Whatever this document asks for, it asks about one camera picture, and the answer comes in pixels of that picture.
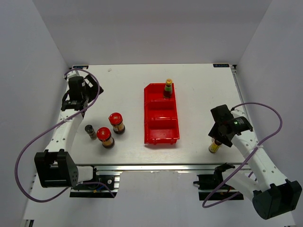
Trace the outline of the aluminium right side rail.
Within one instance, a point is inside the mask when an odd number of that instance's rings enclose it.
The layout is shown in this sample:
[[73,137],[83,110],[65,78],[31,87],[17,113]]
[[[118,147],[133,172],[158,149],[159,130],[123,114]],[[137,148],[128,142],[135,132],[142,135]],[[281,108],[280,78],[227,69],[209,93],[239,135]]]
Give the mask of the aluminium right side rail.
[[239,94],[239,97],[240,97],[240,101],[241,101],[241,103],[244,103],[243,95],[242,95],[242,92],[241,92],[241,89],[240,89],[240,84],[239,84],[239,77],[238,77],[238,73],[237,73],[237,65],[231,65],[230,68],[231,68],[232,75],[233,75],[233,78],[234,78],[235,86],[237,88],[237,91],[238,91],[238,94]]

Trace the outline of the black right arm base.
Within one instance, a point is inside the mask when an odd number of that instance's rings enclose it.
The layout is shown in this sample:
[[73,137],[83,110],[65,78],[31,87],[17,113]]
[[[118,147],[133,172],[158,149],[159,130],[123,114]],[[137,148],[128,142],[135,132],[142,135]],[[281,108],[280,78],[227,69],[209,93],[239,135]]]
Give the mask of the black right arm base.
[[[198,196],[200,201],[204,201],[208,194],[217,187],[217,183],[214,181],[214,175],[204,174],[197,175],[197,180],[193,181],[193,185],[198,188]],[[230,196],[234,197],[231,200],[240,201],[244,200],[244,197],[241,193],[235,190],[233,187],[224,185],[217,192],[212,195],[209,199],[210,201],[221,201]]]

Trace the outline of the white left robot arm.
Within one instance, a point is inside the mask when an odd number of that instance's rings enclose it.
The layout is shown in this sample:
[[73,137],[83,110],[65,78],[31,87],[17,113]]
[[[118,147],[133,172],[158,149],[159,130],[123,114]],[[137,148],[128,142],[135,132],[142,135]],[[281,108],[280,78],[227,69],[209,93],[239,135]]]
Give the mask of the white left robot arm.
[[75,187],[84,182],[89,188],[99,186],[100,177],[91,166],[77,166],[70,156],[79,125],[89,105],[103,92],[91,74],[81,76],[73,69],[64,75],[68,88],[62,98],[62,106],[51,141],[43,152],[37,152],[34,162],[40,184],[44,188]]

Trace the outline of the red-lidded brown sauce jar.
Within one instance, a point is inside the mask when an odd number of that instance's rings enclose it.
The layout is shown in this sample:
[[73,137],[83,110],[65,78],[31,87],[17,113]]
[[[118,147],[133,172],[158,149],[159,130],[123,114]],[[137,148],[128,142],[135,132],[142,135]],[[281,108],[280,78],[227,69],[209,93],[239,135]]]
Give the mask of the red-lidded brown sauce jar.
[[125,125],[123,123],[123,117],[120,113],[112,113],[109,116],[109,122],[113,127],[113,132],[116,134],[123,134],[125,131]]

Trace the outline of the blue corner label left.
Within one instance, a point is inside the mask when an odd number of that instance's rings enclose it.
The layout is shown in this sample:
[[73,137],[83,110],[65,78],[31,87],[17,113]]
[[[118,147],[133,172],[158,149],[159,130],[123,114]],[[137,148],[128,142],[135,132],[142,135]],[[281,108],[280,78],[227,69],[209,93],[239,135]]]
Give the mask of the blue corner label left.
[[88,65],[74,65],[72,69],[82,69],[82,70],[87,70],[89,68]]

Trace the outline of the yellow-label brown sauce bottle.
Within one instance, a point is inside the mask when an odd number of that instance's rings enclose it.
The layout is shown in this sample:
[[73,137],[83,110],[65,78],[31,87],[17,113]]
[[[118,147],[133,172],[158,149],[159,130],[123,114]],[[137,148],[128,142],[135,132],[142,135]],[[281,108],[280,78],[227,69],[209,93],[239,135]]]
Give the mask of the yellow-label brown sauce bottle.
[[219,142],[218,140],[215,140],[214,138],[212,138],[212,143],[208,147],[208,150],[211,153],[216,153],[218,151],[218,149],[220,148],[221,145],[222,145],[221,142]]

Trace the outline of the green-label red sauce bottle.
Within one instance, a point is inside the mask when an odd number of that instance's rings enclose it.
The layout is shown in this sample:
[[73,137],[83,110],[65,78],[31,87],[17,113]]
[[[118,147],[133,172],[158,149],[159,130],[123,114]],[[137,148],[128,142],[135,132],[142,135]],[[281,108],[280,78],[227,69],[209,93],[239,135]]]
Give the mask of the green-label red sauce bottle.
[[163,97],[164,98],[171,98],[172,96],[172,79],[166,79],[165,87],[163,90]]

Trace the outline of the blue corner label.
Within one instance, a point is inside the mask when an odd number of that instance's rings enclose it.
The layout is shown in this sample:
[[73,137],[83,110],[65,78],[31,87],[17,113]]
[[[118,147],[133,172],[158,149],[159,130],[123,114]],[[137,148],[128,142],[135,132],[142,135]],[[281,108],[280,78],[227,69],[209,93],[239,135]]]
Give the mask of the blue corner label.
[[87,70],[89,68],[88,65],[74,65],[72,69],[82,69],[82,70]]
[[230,65],[229,64],[223,64],[223,63],[222,64],[214,63],[213,67],[214,68],[229,68]]

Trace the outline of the aluminium front rail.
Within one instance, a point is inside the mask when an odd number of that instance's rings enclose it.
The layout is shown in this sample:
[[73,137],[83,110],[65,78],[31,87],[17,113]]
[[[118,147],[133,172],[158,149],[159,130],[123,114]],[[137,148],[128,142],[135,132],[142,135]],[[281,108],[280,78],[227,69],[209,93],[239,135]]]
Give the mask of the aluminium front rail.
[[207,172],[212,173],[214,169],[218,166],[223,165],[223,163],[215,164],[133,164],[133,165],[77,165],[77,168],[81,167],[92,167],[98,173],[102,172],[105,175],[107,172],[160,172],[160,171],[175,171],[180,173],[197,173]]

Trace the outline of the small dark pepper shaker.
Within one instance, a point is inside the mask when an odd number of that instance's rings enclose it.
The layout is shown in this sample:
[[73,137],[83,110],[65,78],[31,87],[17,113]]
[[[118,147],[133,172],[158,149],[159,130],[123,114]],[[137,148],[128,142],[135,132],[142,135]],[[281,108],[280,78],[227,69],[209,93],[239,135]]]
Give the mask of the small dark pepper shaker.
[[88,124],[85,126],[85,132],[89,135],[91,140],[97,139],[97,134],[92,125]]

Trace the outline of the red plastic divided bin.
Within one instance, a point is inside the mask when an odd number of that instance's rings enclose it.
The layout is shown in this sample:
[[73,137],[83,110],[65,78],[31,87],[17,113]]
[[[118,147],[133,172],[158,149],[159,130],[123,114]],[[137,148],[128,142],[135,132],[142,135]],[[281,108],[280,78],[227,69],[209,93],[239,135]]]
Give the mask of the red plastic divided bin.
[[170,98],[164,98],[165,83],[144,88],[144,143],[175,144],[180,139],[174,84]]

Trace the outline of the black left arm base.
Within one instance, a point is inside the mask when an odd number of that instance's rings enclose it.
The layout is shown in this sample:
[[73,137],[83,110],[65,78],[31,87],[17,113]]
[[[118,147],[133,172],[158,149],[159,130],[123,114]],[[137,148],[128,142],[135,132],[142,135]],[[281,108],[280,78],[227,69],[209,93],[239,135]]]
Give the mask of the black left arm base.
[[121,173],[110,166],[94,166],[92,179],[72,188],[70,198],[114,198],[119,189]]

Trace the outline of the aluminium rail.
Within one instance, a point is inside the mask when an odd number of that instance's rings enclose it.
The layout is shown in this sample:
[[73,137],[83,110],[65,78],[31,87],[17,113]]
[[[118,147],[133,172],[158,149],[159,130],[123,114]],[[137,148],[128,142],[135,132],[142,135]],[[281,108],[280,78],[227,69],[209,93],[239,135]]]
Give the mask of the aluminium rail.
[[238,91],[238,94],[239,94],[239,97],[240,97],[240,101],[241,101],[241,103],[244,103],[243,95],[242,95],[242,92],[241,92],[241,89],[240,89],[240,84],[239,84],[239,77],[238,77],[238,73],[237,73],[237,65],[231,65],[230,68],[231,68],[232,75],[233,75],[233,78],[234,78],[235,86],[237,88],[237,91]]
[[160,171],[175,171],[180,173],[197,173],[207,172],[212,173],[214,169],[218,166],[223,165],[223,163],[215,164],[133,164],[133,165],[77,165],[77,168],[81,167],[92,167],[98,173],[102,172],[105,175],[107,172],[160,172]]

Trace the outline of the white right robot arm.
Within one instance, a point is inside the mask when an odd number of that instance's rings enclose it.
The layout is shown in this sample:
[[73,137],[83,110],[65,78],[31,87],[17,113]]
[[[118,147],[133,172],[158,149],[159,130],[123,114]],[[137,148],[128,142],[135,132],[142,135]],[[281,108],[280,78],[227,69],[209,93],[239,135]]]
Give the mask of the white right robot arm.
[[253,204],[258,215],[267,220],[295,210],[302,193],[297,181],[290,181],[277,168],[262,147],[274,132],[259,140],[245,113],[237,107],[220,105],[211,109],[214,125],[209,136],[228,146],[235,146],[244,161],[239,167],[223,164],[215,168],[216,189],[228,185]]

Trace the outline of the blue corner label right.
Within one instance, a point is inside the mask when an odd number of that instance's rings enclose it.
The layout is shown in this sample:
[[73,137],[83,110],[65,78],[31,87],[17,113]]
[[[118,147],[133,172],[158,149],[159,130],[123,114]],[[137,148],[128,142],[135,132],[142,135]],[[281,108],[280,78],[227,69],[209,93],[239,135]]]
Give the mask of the blue corner label right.
[[229,64],[223,64],[223,63],[222,64],[214,63],[213,67],[214,68],[229,68],[230,65]]

